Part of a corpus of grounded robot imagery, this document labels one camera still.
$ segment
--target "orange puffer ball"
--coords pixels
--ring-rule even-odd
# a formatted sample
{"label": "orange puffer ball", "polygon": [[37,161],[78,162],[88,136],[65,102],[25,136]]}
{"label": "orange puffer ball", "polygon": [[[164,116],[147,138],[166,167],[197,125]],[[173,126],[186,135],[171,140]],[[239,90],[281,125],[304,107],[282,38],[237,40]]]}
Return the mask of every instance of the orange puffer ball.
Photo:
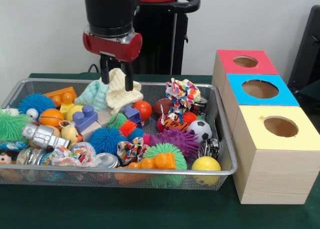
{"label": "orange puffer ball", "polygon": [[184,123],[191,124],[197,120],[197,115],[194,114],[193,112],[187,111],[182,114],[182,119]]}
{"label": "orange puffer ball", "polygon": [[122,126],[119,127],[120,132],[127,138],[137,127],[131,120],[127,120]]}

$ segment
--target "yellow ball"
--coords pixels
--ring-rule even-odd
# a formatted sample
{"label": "yellow ball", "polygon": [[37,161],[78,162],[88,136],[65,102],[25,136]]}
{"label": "yellow ball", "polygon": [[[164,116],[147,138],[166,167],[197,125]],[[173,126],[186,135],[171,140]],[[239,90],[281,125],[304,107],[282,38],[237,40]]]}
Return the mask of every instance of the yellow ball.
{"label": "yellow ball", "polygon": [[76,112],[81,112],[82,113],[82,108],[83,107],[84,107],[83,105],[75,105],[74,107],[71,107],[70,110],[66,114],[66,120],[71,122],[73,120],[72,119],[73,114],[76,113]]}
{"label": "yellow ball", "polygon": [[[202,156],[195,160],[192,170],[196,171],[221,171],[219,162],[210,156]],[[217,175],[194,175],[196,183],[201,186],[213,186],[217,183],[219,176]]]}

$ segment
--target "table surface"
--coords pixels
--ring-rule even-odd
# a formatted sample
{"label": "table surface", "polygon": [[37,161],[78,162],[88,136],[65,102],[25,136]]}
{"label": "table surface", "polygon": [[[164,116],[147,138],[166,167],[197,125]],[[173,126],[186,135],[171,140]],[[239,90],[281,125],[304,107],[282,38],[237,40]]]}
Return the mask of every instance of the table surface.
{"label": "table surface", "polygon": [[[96,73],[31,74],[89,79]],[[166,82],[169,75],[134,75]],[[176,76],[211,83],[211,76]],[[0,185],[3,228],[320,228],[320,179],[304,205],[241,205],[229,176],[219,191]]]}

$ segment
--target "yellow duck toy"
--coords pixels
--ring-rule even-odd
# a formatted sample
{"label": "yellow duck toy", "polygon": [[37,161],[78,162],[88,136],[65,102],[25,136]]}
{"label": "yellow duck toy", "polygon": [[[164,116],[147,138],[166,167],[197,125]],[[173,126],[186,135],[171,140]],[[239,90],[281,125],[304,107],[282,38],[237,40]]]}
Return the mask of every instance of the yellow duck toy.
{"label": "yellow duck toy", "polygon": [[77,132],[73,122],[67,121],[69,125],[64,126],[61,130],[61,136],[63,139],[70,140],[69,149],[71,149],[76,143],[82,142],[83,137]]}

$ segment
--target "round hole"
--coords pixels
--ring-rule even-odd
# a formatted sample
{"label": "round hole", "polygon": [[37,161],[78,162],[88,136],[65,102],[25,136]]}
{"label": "round hole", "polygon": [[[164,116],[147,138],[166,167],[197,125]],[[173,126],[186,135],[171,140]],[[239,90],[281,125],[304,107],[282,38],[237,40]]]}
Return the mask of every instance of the round hole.
{"label": "round hole", "polygon": [[292,121],[282,116],[270,116],[264,119],[265,128],[279,136],[290,138],[298,134],[298,127]]}
{"label": "round hole", "polygon": [[264,80],[248,80],[242,84],[242,89],[250,96],[260,99],[274,98],[279,94],[275,85]]}
{"label": "round hole", "polygon": [[246,55],[235,57],[233,59],[233,62],[238,66],[244,67],[244,68],[254,68],[258,64],[258,61],[256,59]]}

